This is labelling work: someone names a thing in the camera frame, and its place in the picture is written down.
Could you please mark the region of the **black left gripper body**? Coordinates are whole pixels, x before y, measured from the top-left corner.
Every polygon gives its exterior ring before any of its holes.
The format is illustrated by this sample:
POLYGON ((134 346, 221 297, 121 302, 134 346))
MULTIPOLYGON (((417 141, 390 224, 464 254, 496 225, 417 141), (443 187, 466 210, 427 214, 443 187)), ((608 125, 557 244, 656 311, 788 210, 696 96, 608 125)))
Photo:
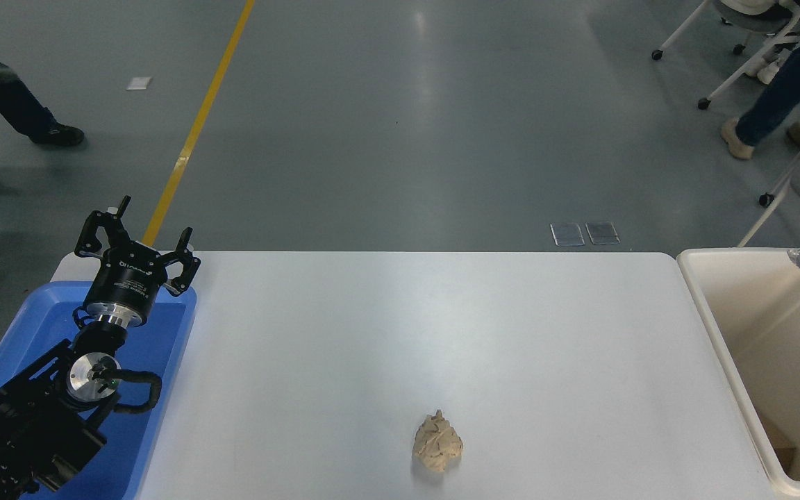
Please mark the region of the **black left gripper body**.
POLYGON ((165 282, 160 253, 138 242, 105 250, 97 276, 85 298, 85 311, 101 315, 111 305, 148 317, 165 282))

